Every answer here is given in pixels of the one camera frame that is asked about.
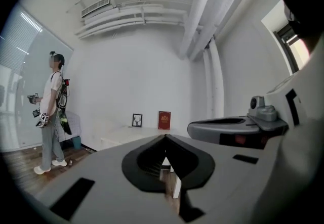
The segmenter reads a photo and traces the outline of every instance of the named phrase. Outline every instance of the black slot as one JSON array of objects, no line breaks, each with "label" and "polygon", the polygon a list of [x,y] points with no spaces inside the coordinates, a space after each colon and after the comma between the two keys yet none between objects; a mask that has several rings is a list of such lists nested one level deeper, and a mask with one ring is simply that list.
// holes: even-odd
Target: black slot
[{"label": "black slot", "polygon": [[63,219],[70,220],[94,183],[95,181],[80,178],[50,210]]},{"label": "black slot", "polygon": [[249,156],[244,156],[244,155],[235,155],[233,156],[234,159],[240,160],[246,163],[251,163],[251,164],[256,164],[259,160],[259,158],[256,157],[249,157]]}]

